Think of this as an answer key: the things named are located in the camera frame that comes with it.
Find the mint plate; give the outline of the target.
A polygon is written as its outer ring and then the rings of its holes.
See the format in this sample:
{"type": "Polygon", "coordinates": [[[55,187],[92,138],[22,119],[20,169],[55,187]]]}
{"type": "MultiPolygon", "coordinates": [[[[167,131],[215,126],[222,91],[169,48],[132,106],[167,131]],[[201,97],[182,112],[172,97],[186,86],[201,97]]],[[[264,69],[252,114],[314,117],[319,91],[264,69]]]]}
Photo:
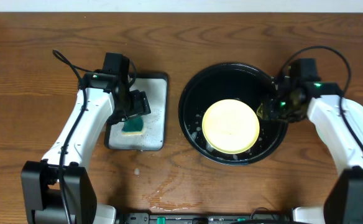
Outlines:
{"type": "Polygon", "coordinates": [[[329,150],[353,151],[363,145],[363,106],[337,95],[313,98],[307,112],[329,150]]]}

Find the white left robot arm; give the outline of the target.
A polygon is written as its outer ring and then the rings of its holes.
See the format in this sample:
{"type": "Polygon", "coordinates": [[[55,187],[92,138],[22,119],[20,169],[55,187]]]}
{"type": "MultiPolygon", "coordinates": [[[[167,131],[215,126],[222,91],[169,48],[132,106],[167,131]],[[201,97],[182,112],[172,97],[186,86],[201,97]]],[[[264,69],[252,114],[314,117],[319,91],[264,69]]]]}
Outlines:
{"type": "Polygon", "coordinates": [[[104,125],[150,113],[145,92],[120,75],[88,72],[78,83],[71,115],[41,161],[21,171],[28,223],[115,223],[116,209],[98,203],[88,167],[104,125]]]}

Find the green yellow sponge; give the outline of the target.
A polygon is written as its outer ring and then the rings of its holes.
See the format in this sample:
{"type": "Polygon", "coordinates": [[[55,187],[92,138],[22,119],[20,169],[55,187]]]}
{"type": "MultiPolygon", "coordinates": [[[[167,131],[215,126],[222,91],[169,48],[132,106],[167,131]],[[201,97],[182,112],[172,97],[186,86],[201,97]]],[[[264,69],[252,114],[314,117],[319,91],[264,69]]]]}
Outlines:
{"type": "Polygon", "coordinates": [[[140,135],[143,132],[144,132],[144,121],[141,116],[127,120],[121,129],[121,133],[127,136],[140,135]]]}

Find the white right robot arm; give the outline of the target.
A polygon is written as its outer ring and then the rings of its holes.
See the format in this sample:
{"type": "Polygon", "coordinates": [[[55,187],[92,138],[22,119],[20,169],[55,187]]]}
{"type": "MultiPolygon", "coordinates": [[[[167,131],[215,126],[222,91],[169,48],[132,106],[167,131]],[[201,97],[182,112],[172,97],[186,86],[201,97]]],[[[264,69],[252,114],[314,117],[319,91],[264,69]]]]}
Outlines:
{"type": "Polygon", "coordinates": [[[363,133],[337,83],[298,81],[262,97],[261,119],[311,121],[321,133],[338,170],[323,206],[325,223],[363,223],[363,133]]]}

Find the yellow plate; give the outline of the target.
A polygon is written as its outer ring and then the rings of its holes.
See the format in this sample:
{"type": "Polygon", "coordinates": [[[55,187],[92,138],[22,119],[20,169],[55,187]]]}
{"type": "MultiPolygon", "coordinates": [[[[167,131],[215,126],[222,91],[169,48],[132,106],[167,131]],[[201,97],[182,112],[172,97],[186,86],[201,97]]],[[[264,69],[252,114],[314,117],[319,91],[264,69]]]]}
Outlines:
{"type": "Polygon", "coordinates": [[[242,101],[220,100],[204,113],[202,131],[207,143],[225,154],[248,151],[258,140],[259,119],[254,110],[242,101]]]}

